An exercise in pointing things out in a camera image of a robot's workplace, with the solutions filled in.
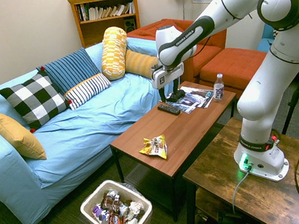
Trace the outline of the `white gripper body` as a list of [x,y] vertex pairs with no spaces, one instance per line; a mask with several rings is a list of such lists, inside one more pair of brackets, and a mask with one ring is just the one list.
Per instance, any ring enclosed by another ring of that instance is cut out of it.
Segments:
[[184,73],[183,63],[178,64],[172,70],[167,70],[166,66],[162,66],[152,73],[152,86],[159,90],[170,82],[173,82]]

